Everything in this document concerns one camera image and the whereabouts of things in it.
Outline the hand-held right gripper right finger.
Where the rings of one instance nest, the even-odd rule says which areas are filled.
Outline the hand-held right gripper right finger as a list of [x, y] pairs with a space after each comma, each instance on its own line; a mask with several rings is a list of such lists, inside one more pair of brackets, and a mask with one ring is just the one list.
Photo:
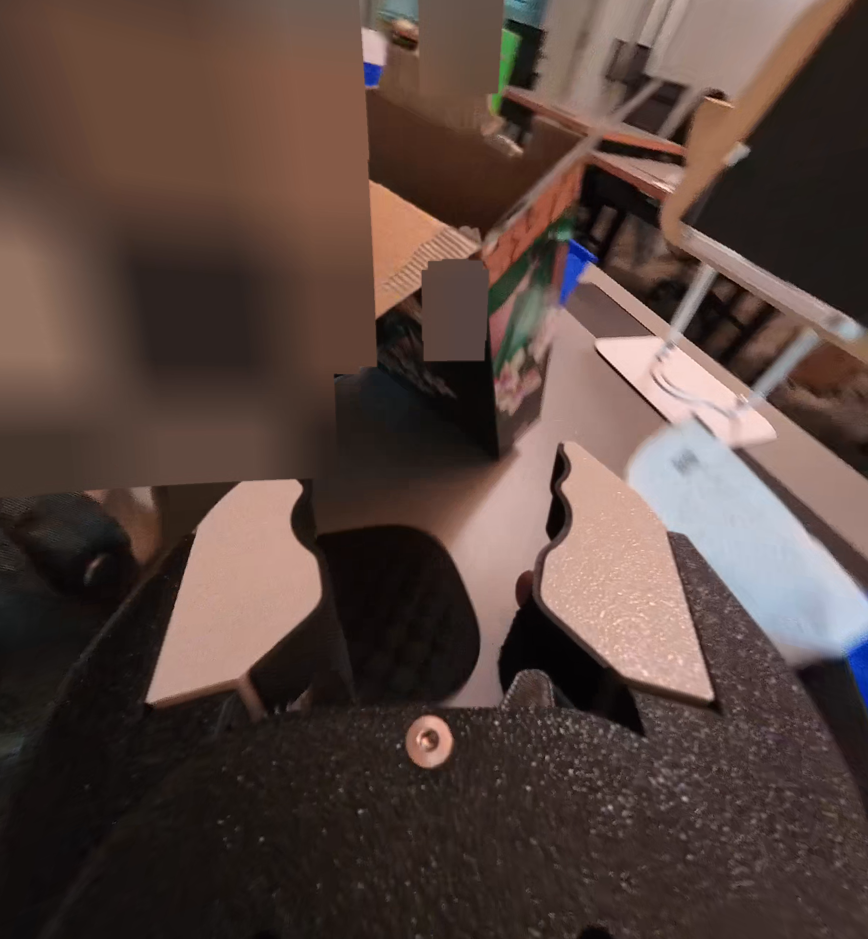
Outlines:
[[534, 599], [626, 687], [696, 707], [715, 688], [669, 534], [646, 501], [574, 441], [557, 447]]

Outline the wooden table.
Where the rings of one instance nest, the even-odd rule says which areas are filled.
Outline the wooden table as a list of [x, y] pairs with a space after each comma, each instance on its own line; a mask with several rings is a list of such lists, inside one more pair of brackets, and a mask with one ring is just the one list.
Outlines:
[[534, 91], [508, 87], [503, 98], [532, 116], [557, 125], [581, 138], [590, 138], [587, 163], [594, 169], [627, 182], [644, 196], [662, 204], [685, 173], [686, 147], [626, 124], [591, 123], [565, 108], [540, 100]]

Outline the white panel foot plate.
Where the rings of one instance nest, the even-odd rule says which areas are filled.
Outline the white panel foot plate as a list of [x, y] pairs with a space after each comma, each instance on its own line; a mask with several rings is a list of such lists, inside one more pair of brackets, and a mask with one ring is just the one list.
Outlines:
[[597, 353], [639, 393], [670, 425], [698, 419], [724, 445], [742, 450], [777, 438], [773, 424], [760, 412], [761, 403], [821, 342], [855, 342], [865, 328], [843, 313], [782, 282], [777, 299], [787, 301], [787, 312], [799, 319], [799, 335], [744, 393], [721, 380], [683, 350], [686, 327], [707, 298], [718, 272], [700, 263], [686, 289], [667, 333], [660, 337], [597, 338]]

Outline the black orchid lego box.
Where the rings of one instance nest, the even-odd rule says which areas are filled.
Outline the black orchid lego box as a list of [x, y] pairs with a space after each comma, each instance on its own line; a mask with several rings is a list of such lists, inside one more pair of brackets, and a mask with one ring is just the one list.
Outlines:
[[[584, 173], [579, 134], [544, 117], [519, 150], [482, 131], [448, 128], [367, 96], [369, 178], [445, 225], [396, 270], [377, 276], [378, 366], [414, 388], [492, 457], [538, 418], [549, 348], [562, 307], [574, 211]], [[420, 282], [428, 262], [473, 243], [488, 276], [480, 361], [424, 360]]]

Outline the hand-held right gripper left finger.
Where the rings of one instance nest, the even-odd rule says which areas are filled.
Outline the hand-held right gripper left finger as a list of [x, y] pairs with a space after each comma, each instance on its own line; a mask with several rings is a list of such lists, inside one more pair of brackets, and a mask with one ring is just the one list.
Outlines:
[[292, 515], [297, 480], [246, 481], [197, 526], [146, 704], [165, 708], [236, 692], [253, 719], [267, 713], [252, 668], [322, 598], [319, 563]]

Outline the black mesh cushion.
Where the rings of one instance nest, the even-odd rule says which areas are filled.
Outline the black mesh cushion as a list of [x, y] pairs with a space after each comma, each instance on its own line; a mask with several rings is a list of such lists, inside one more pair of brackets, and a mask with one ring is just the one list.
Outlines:
[[443, 703], [480, 652], [475, 610], [447, 549], [406, 525], [320, 534], [363, 706]]

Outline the large printed white paper bag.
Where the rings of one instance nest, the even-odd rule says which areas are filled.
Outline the large printed white paper bag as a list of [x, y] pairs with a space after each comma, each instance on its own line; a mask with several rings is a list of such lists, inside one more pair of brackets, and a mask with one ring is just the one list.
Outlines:
[[682, 534], [796, 667], [868, 641], [868, 597], [749, 466], [697, 419], [666, 425], [628, 461], [626, 480]]

